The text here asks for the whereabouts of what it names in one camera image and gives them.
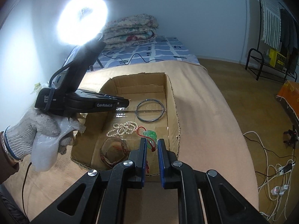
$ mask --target beige cloth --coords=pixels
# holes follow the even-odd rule
[[[118,66],[87,73],[80,88],[99,91],[109,78],[141,72],[165,72],[170,78],[181,125],[179,160],[195,170],[217,170],[258,209],[257,181],[246,142],[224,97],[203,66],[180,61]],[[85,173],[71,162],[69,150],[48,172],[29,171],[24,195],[29,219]],[[5,182],[19,206],[28,163],[27,159],[20,165],[19,173]],[[128,191],[126,223],[152,223],[153,220],[178,223],[176,192],[161,191],[154,186],[146,183],[143,190]]]

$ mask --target folded blanket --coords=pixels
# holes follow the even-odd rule
[[[156,38],[157,19],[147,14],[133,15],[106,23],[105,49],[148,43]]]

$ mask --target cardboard box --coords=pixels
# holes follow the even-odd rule
[[[122,75],[109,79],[100,90],[115,96],[130,100],[127,108],[113,112],[90,113],[86,117],[86,130],[77,135],[71,152],[71,159],[86,169],[108,170],[100,158],[100,149],[107,139],[107,132],[113,129],[114,123],[134,121],[138,126],[157,133],[157,139],[165,140],[166,148],[178,155],[180,142],[180,125],[169,77],[164,73],[140,73]],[[164,105],[164,115],[157,121],[146,123],[140,121],[135,115],[136,106],[145,99],[157,99]],[[139,116],[151,120],[161,114],[161,106],[156,102],[145,102],[139,107]],[[131,150],[138,149],[140,136],[136,132],[122,137]],[[158,152],[147,149],[149,176],[159,173]]]

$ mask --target gloved hand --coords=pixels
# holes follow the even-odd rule
[[[36,132],[46,136],[58,136],[60,128],[49,114],[30,108],[16,125],[6,130],[7,144],[16,158],[23,159],[31,154]],[[70,132],[60,140],[59,153],[66,153],[66,146],[71,143],[73,137],[73,132]]]

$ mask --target blue gripper pad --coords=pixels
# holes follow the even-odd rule
[[[164,165],[164,158],[163,152],[161,148],[161,141],[158,140],[158,160],[159,160],[159,170],[160,170],[160,180],[162,184],[162,188],[165,186],[165,165]]]
[[[144,182],[145,182],[146,163],[147,163],[147,140],[145,139],[144,149],[143,149],[143,161],[142,161],[142,177],[141,177],[142,187],[144,187]]]

